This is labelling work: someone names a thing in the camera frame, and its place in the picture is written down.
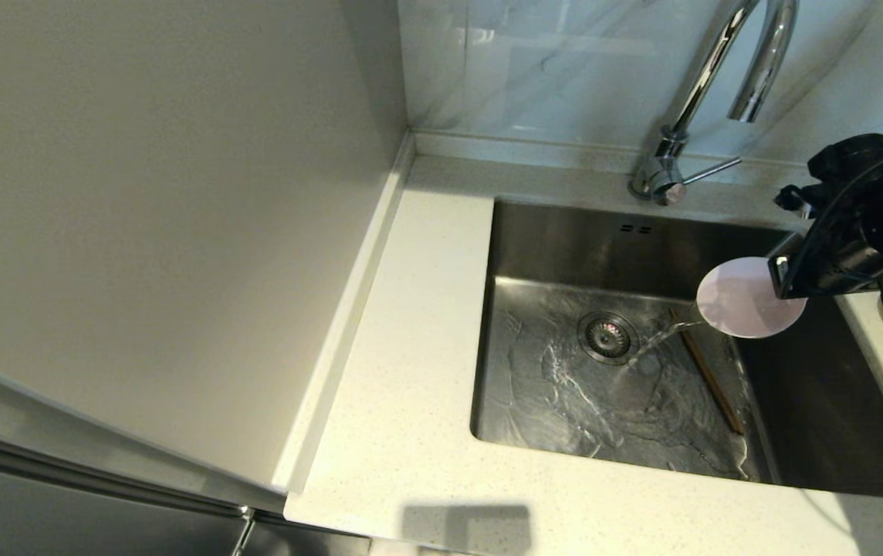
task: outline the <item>sink drain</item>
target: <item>sink drain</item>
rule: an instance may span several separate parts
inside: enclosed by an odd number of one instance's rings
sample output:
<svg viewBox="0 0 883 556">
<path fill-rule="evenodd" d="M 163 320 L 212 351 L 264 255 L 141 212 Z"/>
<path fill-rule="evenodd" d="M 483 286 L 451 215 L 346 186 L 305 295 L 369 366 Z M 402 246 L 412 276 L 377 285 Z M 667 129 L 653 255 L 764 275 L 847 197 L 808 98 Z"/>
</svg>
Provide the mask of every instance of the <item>sink drain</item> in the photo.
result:
<svg viewBox="0 0 883 556">
<path fill-rule="evenodd" d="M 586 314 L 579 321 L 578 335 L 590 357 L 611 365 L 626 363 L 639 345 L 632 325 L 616 313 Z"/>
</svg>

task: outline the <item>backsplash tile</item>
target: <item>backsplash tile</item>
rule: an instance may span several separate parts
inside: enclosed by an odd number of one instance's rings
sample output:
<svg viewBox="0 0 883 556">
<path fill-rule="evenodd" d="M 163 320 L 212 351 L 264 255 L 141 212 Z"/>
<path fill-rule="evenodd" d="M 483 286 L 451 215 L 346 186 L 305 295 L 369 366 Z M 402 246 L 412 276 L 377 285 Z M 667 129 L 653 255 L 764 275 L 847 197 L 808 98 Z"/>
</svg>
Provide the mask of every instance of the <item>backsplash tile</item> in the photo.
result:
<svg viewBox="0 0 883 556">
<path fill-rule="evenodd" d="M 720 0 L 399 0 L 412 127 L 639 148 L 653 141 Z M 754 124 L 725 115 L 760 34 L 753 13 L 686 152 L 805 162 L 883 133 L 883 0 L 805 0 Z"/>
</svg>

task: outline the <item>countertop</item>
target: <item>countertop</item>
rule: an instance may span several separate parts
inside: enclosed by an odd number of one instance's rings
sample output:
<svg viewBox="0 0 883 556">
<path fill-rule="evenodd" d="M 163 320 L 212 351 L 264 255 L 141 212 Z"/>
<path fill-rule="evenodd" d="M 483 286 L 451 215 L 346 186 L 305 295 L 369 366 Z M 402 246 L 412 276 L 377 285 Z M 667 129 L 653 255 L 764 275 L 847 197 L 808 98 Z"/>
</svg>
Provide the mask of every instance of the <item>countertop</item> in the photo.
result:
<svg viewBox="0 0 883 556">
<path fill-rule="evenodd" d="M 658 208 L 633 200 L 624 180 L 414 161 L 321 446 L 303 492 L 287 500 L 289 520 L 501 555 L 883 554 L 880 497 L 499 446 L 470 433 L 496 198 L 797 225 L 770 203 L 770 186 L 702 183 L 678 207 Z M 883 388 L 877 296 L 840 305 Z"/>
</svg>

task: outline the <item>chrome faucet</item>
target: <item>chrome faucet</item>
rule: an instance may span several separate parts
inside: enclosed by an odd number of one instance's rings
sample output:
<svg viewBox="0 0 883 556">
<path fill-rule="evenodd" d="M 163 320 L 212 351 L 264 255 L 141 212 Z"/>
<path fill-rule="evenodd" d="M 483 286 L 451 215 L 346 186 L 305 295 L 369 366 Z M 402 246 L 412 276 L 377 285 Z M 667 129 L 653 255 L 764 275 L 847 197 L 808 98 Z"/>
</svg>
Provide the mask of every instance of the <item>chrome faucet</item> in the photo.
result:
<svg viewBox="0 0 883 556">
<path fill-rule="evenodd" d="M 794 30 L 795 18 L 798 15 L 798 0 L 766 0 L 766 2 L 767 12 L 758 47 L 753 53 L 747 77 L 727 116 L 741 122 L 749 123 L 756 119 L 756 113 L 759 112 L 760 105 L 763 104 L 767 91 L 774 82 L 774 77 L 777 77 L 777 70 L 780 70 L 784 61 L 784 53 L 788 49 L 788 42 L 791 41 L 791 32 Z M 654 154 L 647 154 L 641 159 L 633 179 L 628 184 L 630 193 L 638 199 L 654 201 L 659 205 L 673 205 L 685 197 L 685 186 L 689 183 L 740 163 L 740 158 L 732 158 L 698 174 L 682 178 L 682 173 L 678 169 L 678 155 L 682 153 L 688 142 L 688 124 L 692 122 L 692 117 L 702 104 L 702 98 L 705 97 L 706 91 L 709 91 L 709 85 L 716 78 L 716 73 L 722 66 L 734 39 L 759 3 L 760 0 L 738 0 L 730 9 L 725 24 L 720 28 L 709 49 L 709 54 L 699 68 L 699 74 L 692 81 L 692 87 L 688 89 L 688 95 L 681 102 L 677 119 L 673 124 L 661 127 L 661 140 Z"/>
</svg>

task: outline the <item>sink basin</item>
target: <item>sink basin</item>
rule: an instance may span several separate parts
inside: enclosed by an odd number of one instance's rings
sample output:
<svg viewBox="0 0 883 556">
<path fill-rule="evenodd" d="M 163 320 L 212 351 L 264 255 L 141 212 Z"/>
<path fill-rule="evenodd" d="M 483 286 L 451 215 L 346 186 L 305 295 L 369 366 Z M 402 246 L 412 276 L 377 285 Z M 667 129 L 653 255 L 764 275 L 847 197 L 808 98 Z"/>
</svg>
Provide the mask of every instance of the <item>sink basin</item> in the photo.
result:
<svg viewBox="0 0 883 556">
<path fill-rule="evenodd" d="M 883 496 L 883 394 L 833 299 L 809 299 L 796 324 L 765 339 L 727 337 L 691 318 L 706 272 L 765 256 L 786 235 L 497 203 L 474 436 Z M 682 332 L 743 434 L 731 430 Z"/>
</svg>

